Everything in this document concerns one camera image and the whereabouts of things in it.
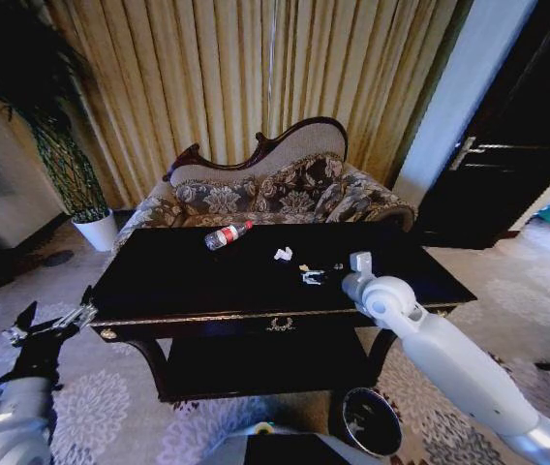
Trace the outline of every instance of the black trash bin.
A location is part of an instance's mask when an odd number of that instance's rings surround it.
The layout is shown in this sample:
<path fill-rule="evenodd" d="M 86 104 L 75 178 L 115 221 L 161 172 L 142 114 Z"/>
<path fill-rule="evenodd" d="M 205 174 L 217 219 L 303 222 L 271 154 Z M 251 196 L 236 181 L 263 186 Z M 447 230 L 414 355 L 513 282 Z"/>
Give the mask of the black trash bin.
<path fill-rule="evenodd" d="M 380 394 L 366 387 L 334 393 L 329 431 L 379 458 L 393 455 L 402 444 L 402 429 L 395 412 Z"/>

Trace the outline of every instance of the door handle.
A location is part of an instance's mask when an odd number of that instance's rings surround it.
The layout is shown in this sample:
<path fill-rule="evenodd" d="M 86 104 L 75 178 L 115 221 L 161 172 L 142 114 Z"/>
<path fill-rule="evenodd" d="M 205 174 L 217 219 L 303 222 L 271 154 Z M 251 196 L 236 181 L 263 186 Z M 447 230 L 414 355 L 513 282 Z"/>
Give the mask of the door handle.
<path fill-rule="evenodd" d="M 484 153 L 486 151 L 485 148 L 472 148 L 475 143 L 475 139 L 477 139 L 476 136 L 469 136 L 465 139 L 462 147 L 460 147 L 460 150 L 456 155 L 456 158 L 453 159 L 453 162 L 451 162 L 451 165 L 449 166 L 450 171 L 458 170 L 463 160 L 469 153 Z"/>

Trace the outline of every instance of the dark wooden door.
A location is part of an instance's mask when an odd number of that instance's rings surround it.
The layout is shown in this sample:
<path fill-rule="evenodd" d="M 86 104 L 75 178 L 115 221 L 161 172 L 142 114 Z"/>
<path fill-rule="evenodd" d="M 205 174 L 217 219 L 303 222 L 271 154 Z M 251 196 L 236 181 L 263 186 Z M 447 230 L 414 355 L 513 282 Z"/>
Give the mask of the dark wooden door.
<path fill-rule="evenodd" d="M 419 208 L 423 243 L 485 248 L 550 184 L 550 0 L 540 0 Z"/>

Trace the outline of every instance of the carpet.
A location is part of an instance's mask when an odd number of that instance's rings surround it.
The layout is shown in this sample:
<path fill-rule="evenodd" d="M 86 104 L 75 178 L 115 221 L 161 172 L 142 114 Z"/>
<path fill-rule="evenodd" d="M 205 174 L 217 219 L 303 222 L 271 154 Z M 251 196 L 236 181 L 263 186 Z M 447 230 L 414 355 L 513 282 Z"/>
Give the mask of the carpet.
<path fill-rule="evenodd" d="M 0 289 L 0 331 L 32 300 L 39 301 L 38 321 L 67 313 L 109 261 L 70 224 L 33 253 L 49 257 L 60 251 L 74 255 L 55 266 L 39 265 Z M 479 297 L 448 318 L 491 353 L 550 417 L 550 373 L 533 365 L 550 360 L 550 229 L 532 223 L 518 237 L 484 251 L 429 252 Z M 372 328 L 359 330 L 366 347 L 375 334 Z M 15 355 L 0 335 L 0 375 Z M 90 329 L 65 345 L 60 374 L 65 386 L 55 393 L 58 425 L 52 443 L 57 465 L 190 465 L 229 432 L 263 419 L 326 432 L 328 392 L 159 403 L 138 352 L 128 345 L 106 345 Z M 396 410 L 404 431 L 392 464 L 526 463 L 445 399 L 398 344 L 377 390 Z"/>

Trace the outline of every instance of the potted plant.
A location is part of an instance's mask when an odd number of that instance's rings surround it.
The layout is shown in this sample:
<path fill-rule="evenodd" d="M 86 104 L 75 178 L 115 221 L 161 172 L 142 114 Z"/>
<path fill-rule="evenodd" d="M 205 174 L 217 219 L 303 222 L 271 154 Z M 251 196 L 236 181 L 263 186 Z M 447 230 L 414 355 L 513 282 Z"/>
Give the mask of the potted plant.
<path fill-rule="evenodd" d="M 88 158 L 76 144 L 65 105 L 79 105 L 75 77 L 85 63 L 28 0 L 0 0 L 0 113 L 29 126 L 73 223 L 97 250 L 117 229 Z"/>

